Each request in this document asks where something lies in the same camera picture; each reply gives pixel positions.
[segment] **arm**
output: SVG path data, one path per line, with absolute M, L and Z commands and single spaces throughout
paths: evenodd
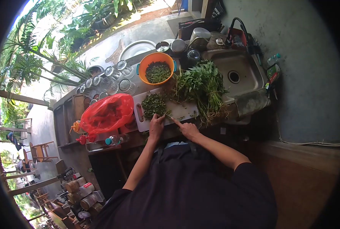
M 137 186 L 138 182 L 142 179 L 142 177 L 147 173 L 149 165 L 151 163 L 151 158 L 154 154 L 155 147 L 157 142 L 160 139 L 160 135 L 164 129 L 163 120 L 165 115 L 159 117 L 157 114 L 154 114 L 149 127 L 149 137 L 145 148 L 143 149 L 140 157 L 138 158 L 135 166 L 133 167 L 127 182 L 124 184 L 124 189 L 134 190 Z
M 172 120 L 180 127 L 181 132 L 187 139 L 208 150 L 227 167 L 235 170 L 241 163 L 250 163 L 249 159 L 237 150 L 201 134 L 193 123 L 182 124 L 174 118 Z

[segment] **water bottle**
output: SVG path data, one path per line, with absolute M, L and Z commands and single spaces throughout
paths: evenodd
M 275 54 L 274 56 L 271 56 L 270 58 L 268 58 L 267 60 L 267 67 L 272 66 L 273 64 L 275 64 L 278 59 L 281 57 L 281 55 L 279 53 Z
M 120 134 L 120 135 L 112 135 L 105 139 L 105 144 L 110 146 L 116 146 L 121 143 L 127 142 L 129 140 L 129 136 L 127 134 Z

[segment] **white cutting board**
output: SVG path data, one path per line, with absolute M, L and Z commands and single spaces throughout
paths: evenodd
M 143 131 L 148 131 L 149 130 L 149 123 L 150 120 L 145 120 L 143 118 L 143 111 L 141 112 L 139 107 L 141 107 L 141 103 L 142 101 L 145 99 L 146 95 L 148 93 L 154 94 L 154 93 L 159 93 L 162 92 L 163 89 L 162 88 L 157 88 L 154 90 L 151 90 L 149 92 L 145 92 L 142 94 L 138 94 L 133 96 L 133 101 L 135 103 L 135 117 L 136 117 L 136 122 L 137 122 L 137 126 L 138 126 L 138 131 L 143 132 Z M 190 119 L 192 117 L 194 117 L 194 111 L 195 111 L 195 117 L 199 115 L 198 112 L 198 108 L 197 105 L 195 105 L 194 103 L 182 103 L 182 105 L 180 105 L 179 103 L 174 103 L 171 101 L 167 101 L 166 103 L 166 109 L 167 110 L 171 110 L 171 115 L 172 117 L 179 119 L 181 117 L 184 116 L 184 118 L 182 118 L 180 121 L 183 120 L 187 120 Z M 164 125 L 169 125 L 171 123 L 174 123 L 169 117 L 165 117 L 164 120 Z

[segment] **red plastic bag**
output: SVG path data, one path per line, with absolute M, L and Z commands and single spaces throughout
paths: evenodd
M 86 109 L 80 127 L 89 134 L 113 131 L 131 120 L 133 107 L 133 98 L 129 94 L 105 97 Z

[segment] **stainless steel sink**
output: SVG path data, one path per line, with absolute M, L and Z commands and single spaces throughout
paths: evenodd
M 233 103 L 234 96 L 263 88 L 268 82 L 256 55 L 233 49 L 217 49 L 204 52 L 202 57 L 213 60 L 223 75 L 223 86 L 228 90 L 223 96 L 226 104 Z

